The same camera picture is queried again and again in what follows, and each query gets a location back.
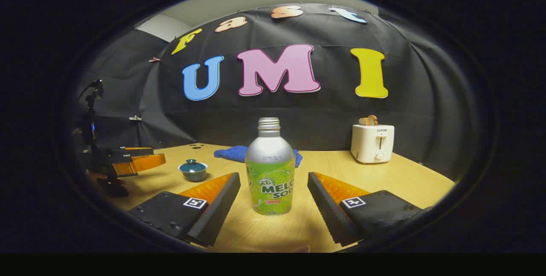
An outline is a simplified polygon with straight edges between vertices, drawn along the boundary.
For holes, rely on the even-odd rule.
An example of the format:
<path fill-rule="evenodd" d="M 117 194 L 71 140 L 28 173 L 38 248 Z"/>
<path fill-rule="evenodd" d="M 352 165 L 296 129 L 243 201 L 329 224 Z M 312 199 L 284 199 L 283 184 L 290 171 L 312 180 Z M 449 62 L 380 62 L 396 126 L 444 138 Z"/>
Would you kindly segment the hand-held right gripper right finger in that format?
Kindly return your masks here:
<path fill-rule="evenodd" d="M 387 235 L 431 211 L 387 190 L 369 192 L 318 172 L 308 188 L 335 243 L 347 246 Z"/>

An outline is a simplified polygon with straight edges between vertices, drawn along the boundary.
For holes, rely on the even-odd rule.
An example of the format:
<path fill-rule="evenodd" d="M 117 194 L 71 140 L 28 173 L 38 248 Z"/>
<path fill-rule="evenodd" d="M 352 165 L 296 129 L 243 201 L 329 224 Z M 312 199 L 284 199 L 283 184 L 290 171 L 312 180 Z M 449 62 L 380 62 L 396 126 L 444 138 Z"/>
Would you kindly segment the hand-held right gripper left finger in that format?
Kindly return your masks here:
<path fill-rule="evenodd" d="M 241 183 L 229 173 L 179 194 L 163 191 L 129 210 L 145 224 L 182 241 L 213 246 Z"/>

